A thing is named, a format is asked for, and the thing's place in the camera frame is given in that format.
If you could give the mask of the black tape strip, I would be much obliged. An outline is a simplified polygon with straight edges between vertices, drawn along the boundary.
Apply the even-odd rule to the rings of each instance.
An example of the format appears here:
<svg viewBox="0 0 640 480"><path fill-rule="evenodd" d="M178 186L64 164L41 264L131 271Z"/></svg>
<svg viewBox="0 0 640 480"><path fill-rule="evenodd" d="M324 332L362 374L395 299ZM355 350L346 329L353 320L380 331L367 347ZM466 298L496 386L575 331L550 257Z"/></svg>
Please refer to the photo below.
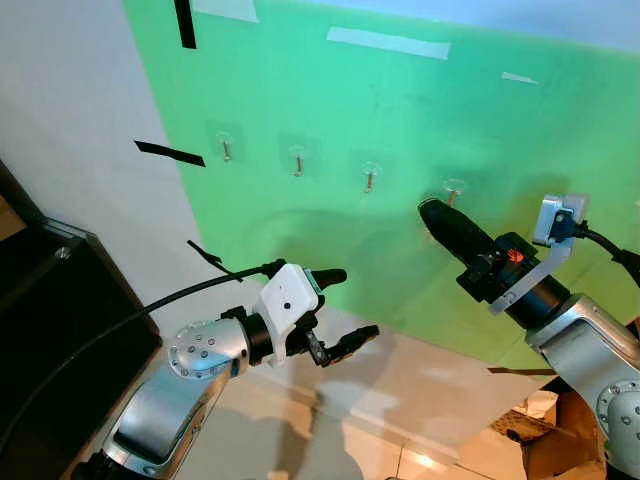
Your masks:
<svg viewBox="0 0 640 480"><path fill-rule="evenodd" d="M178 150L178 148L160 145L160 143L151 143L141 140L134 140L133 143L134 146L137 147L137 150L142 152L142 154L169 157L169 159L173 159L177 161L177 163L193 166L206 166L204 156L192 154L192 152L186 152Z"/></svg>
<svg viewBox="0 0 640 480"><path fill-rule="evenodd" d="M193 13L192 0L173 0L173 3L180 46L182 46L183 49L196 50L198 41L195 31L195 13Z"/></svg>
<svg viewBox="0 0 640 480"><path fill-rule="evenodd" d="M211 265L212 268L219 270L220 273L223 273L224 275L232 274L232 270L225 268L225 266L221 264L221 259L219 256L216 256L214 255L214 253L210 253L209 251L206 251L205 248L202 248L200 244L193 242L192 239L188 239L186 243L188 244L189 247L192 248L193 251L197 253L198 256L201 257L202 260L207 262L207 264Z"/></svg>
<svg viewBox="0 0 640 480"><path fill-rule="evenodd" d="M532 369L516 369L516 367L486 367L493 374L512 374L520 376L556 376L557 371L549 367L532 367Z"/></svg>

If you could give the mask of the long white tape strip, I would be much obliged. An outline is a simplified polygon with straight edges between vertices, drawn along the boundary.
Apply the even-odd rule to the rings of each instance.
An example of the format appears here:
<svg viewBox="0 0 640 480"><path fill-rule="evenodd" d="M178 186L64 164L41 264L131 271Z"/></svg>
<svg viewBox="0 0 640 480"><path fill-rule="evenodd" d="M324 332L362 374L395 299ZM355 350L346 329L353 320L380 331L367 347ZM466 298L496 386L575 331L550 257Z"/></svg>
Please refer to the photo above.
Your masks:
<svg viewBox="0 0 640 480"><path fill-rule="evenodd" d="M330 27L326 31L325 40L334 42L334 44L401 52L401 54L436 60L448 60L452 50L452 42L430 42L398 35L385 35L385 33L369 31L369 29L346 27Z"/></svg>

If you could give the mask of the torn brown cardboard piece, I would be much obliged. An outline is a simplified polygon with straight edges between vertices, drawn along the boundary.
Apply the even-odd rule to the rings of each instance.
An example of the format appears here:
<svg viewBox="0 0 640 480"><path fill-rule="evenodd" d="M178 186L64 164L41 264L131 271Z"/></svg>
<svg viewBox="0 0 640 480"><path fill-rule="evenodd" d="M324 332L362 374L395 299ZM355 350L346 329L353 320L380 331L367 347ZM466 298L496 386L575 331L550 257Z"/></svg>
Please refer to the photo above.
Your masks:
<svg viewBox="0 0 640 480"><path fill-rule="evenodd" d="M526 480L609 480L603 430L580 394L535 390L489 429L520 447Z"/></svg>

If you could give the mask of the black glass table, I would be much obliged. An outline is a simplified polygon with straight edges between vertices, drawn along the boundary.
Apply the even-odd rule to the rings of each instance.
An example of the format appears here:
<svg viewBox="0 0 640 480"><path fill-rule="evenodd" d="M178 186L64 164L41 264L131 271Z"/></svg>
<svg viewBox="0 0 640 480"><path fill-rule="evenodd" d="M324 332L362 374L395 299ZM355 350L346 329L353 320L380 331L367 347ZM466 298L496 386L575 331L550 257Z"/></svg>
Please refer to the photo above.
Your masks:
<svg viewBox="0 0 640 480"><path fill-rule="evenodd" d="M0 480L60 480L160 338L145 319L100 339L141 305L99 239L47 219L4 163L0 197L26 224L0 239Z"/></svg>

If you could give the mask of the wide white tape strip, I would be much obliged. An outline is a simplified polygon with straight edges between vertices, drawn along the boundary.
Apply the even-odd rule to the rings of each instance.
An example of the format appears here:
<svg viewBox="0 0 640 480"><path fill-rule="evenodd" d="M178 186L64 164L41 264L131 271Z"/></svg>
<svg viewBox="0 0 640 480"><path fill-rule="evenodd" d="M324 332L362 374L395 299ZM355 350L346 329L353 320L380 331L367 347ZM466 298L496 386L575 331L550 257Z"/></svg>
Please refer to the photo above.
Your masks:
<svg viewBox="0 0 640 480"><path fill-rule="evenodd" d="M255 0L189 0L196 13L259 23Z"/></svg>

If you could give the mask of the clear adhesive wall hook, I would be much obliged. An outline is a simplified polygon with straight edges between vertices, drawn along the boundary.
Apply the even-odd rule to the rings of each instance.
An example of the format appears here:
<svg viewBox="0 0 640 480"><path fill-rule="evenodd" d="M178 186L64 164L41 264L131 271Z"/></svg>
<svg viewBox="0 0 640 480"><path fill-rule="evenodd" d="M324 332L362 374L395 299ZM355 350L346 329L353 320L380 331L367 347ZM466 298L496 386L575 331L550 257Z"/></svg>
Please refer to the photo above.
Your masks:
<svg viewBox="0 0 640 480"><path fill-rule="evenodd" d="M475 191L476 178L474 172L465 172L465 170L444 173L436 183L435 196L457 209L458 206L465 204L468 195Z"/></svg>
<svg viewBox="0 0 640 480"><path fill-rule="evenodd" d="M247 137L241 125L209 120L206 122L206 137L215 159L224 163L244 163L248 159L244 150Z"/></svg>
<svg viewBox="0 0 640 480"><path fill-rule="evenodd" d="M317 177L320 173L319 141L305 134L280 133L282 165L294 178Z"/></svg>
<svg viewBox="0 0 640 480"><path fill-rule="evenodd" d="M353 160L358 166L358 173L361 175L362 193L370 195L378 186L378 179L384 174L384 170L389 165L390 157L380 152L356 151Z"/></svg>

